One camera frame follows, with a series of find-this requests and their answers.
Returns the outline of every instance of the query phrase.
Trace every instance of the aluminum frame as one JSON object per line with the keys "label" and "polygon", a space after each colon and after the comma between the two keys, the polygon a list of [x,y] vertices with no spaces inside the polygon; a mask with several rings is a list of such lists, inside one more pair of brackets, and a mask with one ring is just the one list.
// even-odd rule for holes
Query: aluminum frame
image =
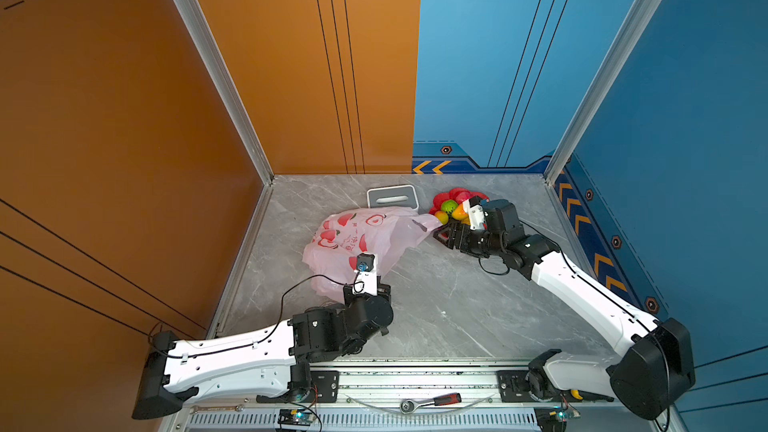
{"label": "aluminum frame", "polygon": [[614,42],[610,44],[608,53],[605,54],[598,72],[584,94],[581,104],[576,109],[571,123],[568,124],[558,148],[555,149],[552,160],[549,161],[549,165],[544,170],[544,179],[548,185],[554,184],[560,171],[565,167],[565,163],[576,149],[576,145],[589,127],[594,114],[597,113],[600,104],[603,103],[603,99],[616,81],[621,68],[624,67],[624,63],[627,62],[634,46],[638,43],[640,36],[643,35],[645,27],[660,3],[661,0],[634,0],[632,3]]}
{"label": "aluminum frame", "polygon": [[264,185],[272,183],[274,173],[269,161],[266,159],[264,148],[256,136],[254,124],[248,117],[243,100],[237,91],[232,75],[226,68],[224,57],[216,44],[214,34],[211,32],[208,22],[203,14],[203,9],[197,0],[174,0],[176,8],[181,15],[192,41],[197,47],[197,52],[203,60],[211,80],[216,85],[226,111],[230,114],[240,140],[243,141],[248,157],[254,164],[256,171]]}

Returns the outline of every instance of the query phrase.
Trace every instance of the ratchet wrench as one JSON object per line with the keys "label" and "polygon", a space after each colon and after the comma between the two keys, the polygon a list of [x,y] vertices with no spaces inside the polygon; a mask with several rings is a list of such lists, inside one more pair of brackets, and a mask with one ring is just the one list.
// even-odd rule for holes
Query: ratchet wrench
{"label": "ratchet wrench", "polygon": [[440,397],[435,397],[433,399],[424,399],[424,400],[404,400],[400,403],[400,411],[404,414],[413,414],[417,408],[423,407],[425,405],[451,405],[451,404],[458,404],[462,401],[462,395],[461,394],[448,394],[448,395],[441,395]]}

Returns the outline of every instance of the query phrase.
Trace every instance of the orange fruit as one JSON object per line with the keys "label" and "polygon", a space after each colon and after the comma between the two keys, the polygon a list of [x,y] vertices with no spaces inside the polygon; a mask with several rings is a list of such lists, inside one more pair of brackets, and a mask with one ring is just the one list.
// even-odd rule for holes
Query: orange fruit
{"label": "orange fruit", "polygon": [[441,224],[445,225],[448,223],[448,214],[446,214],[442,210],[438,210],[437,212],[435,212],[435,216],[438,218]]}

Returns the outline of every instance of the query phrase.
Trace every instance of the red apple print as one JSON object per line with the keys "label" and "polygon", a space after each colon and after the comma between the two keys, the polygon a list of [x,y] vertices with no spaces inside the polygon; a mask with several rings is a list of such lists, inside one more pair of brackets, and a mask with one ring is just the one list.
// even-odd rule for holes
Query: red apple print
{"label": "red apple print", "polygon": [[463,187],[456,187],[452,188],[450,192],[448,192],[448,195],[453,199],[456,200],[456,196],[462,192],[469,192],[466,188]]}
{"label": "red apple print", "polygon": [[435,207],[440,208],[440,206],[442,206],[442,203],[445,202],[446,200],[450,200],[450,198],[451,196],[447,192],[441,192],[435,196],[435,199],[432,201],[432,204]]}
{"label": "red apple print", "polygon": [[324,238],[328,242],[333,242],[333,239],[339,234],[340,232],[337,230],[325,230],[320,234],[320,238]]}
{"label": "red apple print", "polygon": [[338,223],[340,226],[344,227],[350,221],[350,219],[354,218],[355,216],[357,216],[357,214],[344,214],[343,216],[339,217]]}
{"label": "red apple print", "polygon": [[317,243],[317,245],[321,247],[328,247],[328,248],[339,248],[339,244],[334,244],[333,242],[329,242],[324,238],[322,238],[320,242]]}
{"label": "red apple print", "polygon": [[368,224],[369,226],[378,227],[382,223],[384,223],[384,218],[385,217],[386,216],[382,216],[381,214],[376,214],[375,216],[370,216],[366,220],[366,224]]}

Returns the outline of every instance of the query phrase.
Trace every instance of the red fruit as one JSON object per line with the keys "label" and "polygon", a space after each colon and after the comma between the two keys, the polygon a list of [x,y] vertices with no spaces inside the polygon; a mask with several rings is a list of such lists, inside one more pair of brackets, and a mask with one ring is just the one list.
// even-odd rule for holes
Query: red fruit
{"label": "red fruit", "polygon": [[443,202],[450,199],[451,199],[451,196],[447,192],[440,192],[435,196],[435,200],[432,201],[432,204],[435,207],[440,208]]}
{"label": "red fruit", "polygon": [[366,224],[369,226],[378,227],[381,224],[384,223],[384,218],[386,216],[382,216],[381,214],[376,214],[375,216],[370,216],[368,219],[366,219]]}
{"label": "red fruit", "polygon": [[357,214],[344,214],[343,216],[339,217],[337,222],[340,226],[344,227],[350,221],[350,219],[354,218],[355,216],[357,216]]}
{"label": "red fruit", "polygon": [[448,192],[448,195],[453,199],[456,200],[456,196],[462,192],[469,192],[466,188],[463,187],[456,187],[452,188],[450,192]]}
{"label": "red fruit", "polygon": [[320,238],[324,238],[328,242],[333,242],[333,239],[339,234],[340,232],[337,230],[326,230],[320,234]]}
{"label": "red fruit", "polygon": [[317,243],[317,245],[321,247],[328,247],[328,248],[339,248],[339,244],[334,244],[333,242],[328,242],[326,239],[322,238],[320,242]]}
{"label": "red fruit", "polygon": [[459,205],[461,205],[465,200],[469,200],[472,197],[472,192],[459,192],[456,194],[456,197],[454,197],[453,200],[458,202]]}

